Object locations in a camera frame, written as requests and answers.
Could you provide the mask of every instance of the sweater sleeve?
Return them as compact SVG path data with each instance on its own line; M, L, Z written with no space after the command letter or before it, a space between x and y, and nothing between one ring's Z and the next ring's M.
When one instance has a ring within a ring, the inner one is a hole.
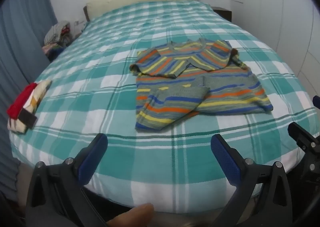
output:
M160 130L192 112L208 93L209 88L183 86L167 90L156 89L137 115L136 129Z
M130 70L135 75L142 73L149 76L176 78L190 64L186 60L176 60L172 57L161 56L155 48L142 52L140 55L137 61L130 65Z
M188 61L195 67L212 72L227 67L237 50L229 42L217 40L210 42L210 46L190 56Z

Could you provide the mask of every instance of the blue gripper pad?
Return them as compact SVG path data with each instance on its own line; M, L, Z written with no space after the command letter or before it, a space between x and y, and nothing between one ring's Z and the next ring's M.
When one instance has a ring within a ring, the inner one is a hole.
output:
M212 136L211 151L216 157L229 183L233 186L239 186L241 184L241 170L227 150L227 148L231 149L229 145L223 138L222 141L224 143L222 143L219 138L222 137L218 134Z
M312 103L316 108L320 109L320 97L319 96L317 96L317 95L314 96L312 99Z
M87 147L89 149L88 154L81 163L78 169L78 183L80 186L86 185L90 182L91 177L96 171L104 153L108 147L108 138L105 134L99 133L92 141L94 146Z

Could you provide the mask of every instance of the nightstand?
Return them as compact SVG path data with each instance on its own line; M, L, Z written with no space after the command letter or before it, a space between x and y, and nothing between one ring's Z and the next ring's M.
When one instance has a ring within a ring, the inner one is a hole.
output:
M231 22L232 12L230 10L224 9L222 7L211 7L212 10L217 13L219 16Z

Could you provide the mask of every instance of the bed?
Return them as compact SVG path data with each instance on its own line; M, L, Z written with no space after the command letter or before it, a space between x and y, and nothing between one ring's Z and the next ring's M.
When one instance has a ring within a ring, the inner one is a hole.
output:
M226 40L236 48L273 111L197 115L159 132L137 132L136 77L129 71L137 52L199 37ZM34 129L10 133L13 155L31 166L57 164L105 133L107 152L86 187L129 207L151 202L159 212L191 213L226 205L235 188L211 153L213 134L221 134L244 158L268 165L278 160L286 171L303 156L287 133L288 124L295 121L319 135L315 108L287 64L194 0L140 2L94 18L37 81L46 79L52 85L36 111Z

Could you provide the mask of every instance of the hand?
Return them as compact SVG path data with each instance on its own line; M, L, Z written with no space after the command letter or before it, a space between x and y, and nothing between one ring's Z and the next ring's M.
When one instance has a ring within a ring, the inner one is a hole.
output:
M150 223L154 212L152 204L143 204L118 215L108 221L107 224L110 227L146 227Z

